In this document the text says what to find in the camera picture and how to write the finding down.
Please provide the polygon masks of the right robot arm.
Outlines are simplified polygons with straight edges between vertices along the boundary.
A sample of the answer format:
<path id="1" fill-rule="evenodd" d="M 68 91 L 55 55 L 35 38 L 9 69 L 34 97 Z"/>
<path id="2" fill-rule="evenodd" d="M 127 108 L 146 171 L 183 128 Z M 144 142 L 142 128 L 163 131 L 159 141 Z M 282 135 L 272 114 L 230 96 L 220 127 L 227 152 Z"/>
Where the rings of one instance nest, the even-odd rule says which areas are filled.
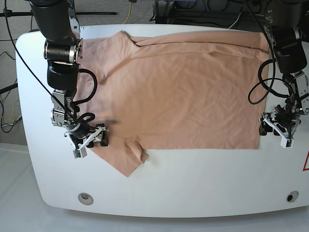
<path id="1" fill-rule="evenodd" d="M 73 151 L 81 157 L 83 148 L 93 148 L 96 143 L 108 146 L 107 128 L 104 124 L 90 126 L 93 113 L 78 115 L 79 105 L 90 101 L 97 90 L 98 81 L 93 72 L 80 67 L 83 40 L 72 0 L 31 0 L 31 11 L 39 31 L 46 38 L 44 58 L 47 60 L 47 83 L 53 88 L 52 124 L 66 129 L 65 136 L 72 142 Z M 74 101 L 81 73 L 93 79 L 93 90 L 82 100 Z"/>

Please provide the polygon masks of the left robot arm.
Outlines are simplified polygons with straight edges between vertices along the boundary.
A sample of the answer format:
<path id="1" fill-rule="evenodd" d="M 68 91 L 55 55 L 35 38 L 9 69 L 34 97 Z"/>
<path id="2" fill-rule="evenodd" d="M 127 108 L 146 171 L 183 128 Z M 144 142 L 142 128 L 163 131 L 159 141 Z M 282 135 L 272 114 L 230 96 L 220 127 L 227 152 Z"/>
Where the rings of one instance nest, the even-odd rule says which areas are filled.
<path id="1" fill-rule="evenodd" d="M 302 46 L 305 34 L 301 29 L 308 5 L 307 0 L 271 0 L 265 9 L 264 29 L 274 58 L 262 65 L 277 64 L 288 94 L 276 94 L 285 99 L 285 106 L 277 105 L 272 112 L 262 114 L 259 133 L 280 136 L 284 148 L 293 146 L 300 116 L 309 113 L 309 79 L 303 71 L 307 66 Z"/>

